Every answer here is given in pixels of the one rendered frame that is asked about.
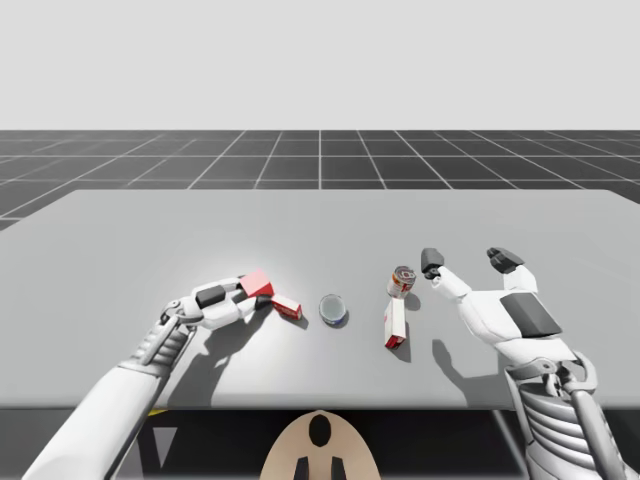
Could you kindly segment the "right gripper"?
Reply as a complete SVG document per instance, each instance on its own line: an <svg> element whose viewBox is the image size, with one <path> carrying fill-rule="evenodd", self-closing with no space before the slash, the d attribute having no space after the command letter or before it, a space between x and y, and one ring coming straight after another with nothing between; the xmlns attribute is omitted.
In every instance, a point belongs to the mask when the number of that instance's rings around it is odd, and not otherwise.
<svg viewBox="0 0 640 480"><path fill-rule="evenodd" d="M445 266L444 256L431 247L421 252L421 272L436 292L459 301L458 311L466 326L488 344L561 334L560 325L534 294L538 292L537 281L524 260L503 247L489 248L487 256L502 275L504 289L522 291L472 291Z"/></svg>

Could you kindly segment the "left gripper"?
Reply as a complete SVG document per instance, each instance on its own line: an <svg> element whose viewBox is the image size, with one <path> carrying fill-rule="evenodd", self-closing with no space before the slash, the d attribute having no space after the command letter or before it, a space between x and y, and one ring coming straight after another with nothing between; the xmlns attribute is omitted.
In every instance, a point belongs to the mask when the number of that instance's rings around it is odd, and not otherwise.
<svg viewBox="0 0 640 480"><path fill-rule="evenodd" d="M235 303L232 294L239 293L244 275L225 278L195 287L191 297L198 307L194 324L207 329L219 329L271 305L270 295L249 297Z"/></svg>

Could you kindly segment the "red cube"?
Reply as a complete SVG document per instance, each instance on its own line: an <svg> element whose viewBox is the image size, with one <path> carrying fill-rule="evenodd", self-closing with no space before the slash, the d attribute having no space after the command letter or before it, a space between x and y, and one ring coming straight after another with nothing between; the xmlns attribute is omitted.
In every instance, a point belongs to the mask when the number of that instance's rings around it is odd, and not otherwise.
<svg viewBox="0 0 640 480"><path fill-rule="evenodd" d="M272 283L265 272L261 269L254 270L239 277L241 289L248 297L260 295L272 296L274 289Z"/></svg>

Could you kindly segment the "red and white can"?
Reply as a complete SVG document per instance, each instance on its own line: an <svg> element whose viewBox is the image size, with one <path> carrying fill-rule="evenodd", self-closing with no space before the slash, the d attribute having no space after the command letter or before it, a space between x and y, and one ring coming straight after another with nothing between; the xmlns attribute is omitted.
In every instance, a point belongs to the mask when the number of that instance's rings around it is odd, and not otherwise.
<svg viewBox="0 0 640 480"><path fill-rule="evenodd" d="M416 274L408 266L397 266L387 284L387 293L393 298L404 299L416 281Z"/></svg>

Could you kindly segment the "red and white carton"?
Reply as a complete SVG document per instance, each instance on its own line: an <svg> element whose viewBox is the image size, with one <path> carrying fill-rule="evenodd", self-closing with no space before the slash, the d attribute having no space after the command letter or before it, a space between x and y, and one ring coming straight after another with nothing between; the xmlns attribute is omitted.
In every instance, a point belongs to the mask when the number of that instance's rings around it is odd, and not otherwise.
<svg viewBox="0 0 640 480"><path fill-rule="evenodd" d="M405 302L391 298L384 314L385 347L397 349L407 338Z"/></svg>

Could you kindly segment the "tan robot part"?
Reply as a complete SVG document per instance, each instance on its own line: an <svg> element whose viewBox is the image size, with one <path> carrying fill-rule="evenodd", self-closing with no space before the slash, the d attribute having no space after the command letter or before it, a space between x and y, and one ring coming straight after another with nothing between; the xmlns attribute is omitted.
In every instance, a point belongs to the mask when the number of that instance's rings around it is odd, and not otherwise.
<svg viewBox="0 0 640 480"><path fill-rule="evenodd" d="M344 418L316 410L277 437L259 480L381 480L369 446Z"/></svg>

